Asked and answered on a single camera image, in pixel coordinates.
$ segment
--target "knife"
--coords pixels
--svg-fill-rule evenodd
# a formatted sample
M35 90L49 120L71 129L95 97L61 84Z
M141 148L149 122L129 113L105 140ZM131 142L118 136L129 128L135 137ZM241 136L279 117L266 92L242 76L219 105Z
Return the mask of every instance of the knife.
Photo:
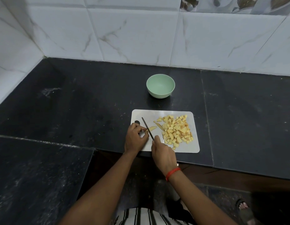
M142 120L143 120L143 122L144 122L144 124L145 124L145 126L146 126L146 128L147 128L147 130L148 130L148 132L149 132L149 134L150 134L150 136L151 136L151 138L152 138L152 140L154 141L154 138L153 138L153 136L152 136L152 134L151 134L151 132L150 132L150 130L149 130L149 128L148 128L148 126L147 126L145 120L144 120L144 118L142 118Z

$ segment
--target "red bracelet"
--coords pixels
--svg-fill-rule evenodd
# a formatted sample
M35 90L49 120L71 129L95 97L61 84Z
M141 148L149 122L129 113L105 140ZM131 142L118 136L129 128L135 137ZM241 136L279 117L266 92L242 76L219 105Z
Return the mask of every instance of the red bracelet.
M175 172L177 172L178 170L181 170L179 167L174 168L173 170L169 171L168 174L166 175L166 181L169 181L169 177L174 174Z

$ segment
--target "cutting board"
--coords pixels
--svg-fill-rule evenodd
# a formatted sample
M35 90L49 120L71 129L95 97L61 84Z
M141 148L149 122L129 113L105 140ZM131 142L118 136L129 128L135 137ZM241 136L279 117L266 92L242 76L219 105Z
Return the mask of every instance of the cutting board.
M181 115L187 115L187 123L189 124L190 131L193 135L194 140L190 143L181 142L180 146L175 149L175 152L188 152L188 153L198 153L199 152L199 143L196 133L196 127L195 127L195 121L193 113L190 111L165 111L165 110L133 110L132 111L132 119L131 123L134 123L135 121L139 121L140 125L143 127L146 127L142 117L144 118L146 124L148 127L157 126L153 121L156 121L159 117L164 117L167 115L173 115L174 117L181 116ZM161 142L164 142L162 130L157 127L154 130L151 131L152 136L158 135L161 139ZM143 151L151 151L151 145L152 145L152 139L149 136L149 140L145 144L145 147L143 148Z

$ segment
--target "striped shirt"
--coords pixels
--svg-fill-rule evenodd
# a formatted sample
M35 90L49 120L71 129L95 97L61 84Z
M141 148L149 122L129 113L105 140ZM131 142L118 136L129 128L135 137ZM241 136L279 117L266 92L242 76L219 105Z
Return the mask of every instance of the striped shirt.
M131 208L122 211L117 216L114 225L185 225L180 220L174 220L147 208Z

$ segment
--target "hand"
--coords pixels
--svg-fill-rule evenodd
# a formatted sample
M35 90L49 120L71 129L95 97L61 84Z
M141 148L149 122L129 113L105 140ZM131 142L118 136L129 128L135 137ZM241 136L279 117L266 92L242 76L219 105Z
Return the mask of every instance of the hand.
M139 132L146 130L145 127L142 127L137 123L133 123L128 127L124 145L126 153L134 153L136 156L138 152L143 149L149 138L149 134L147 131L143 137L140 137Z
M151 152L156 166L167 175L169 171L177 168L175 152L166 144L161 143L159 136L154 137L152 141Z

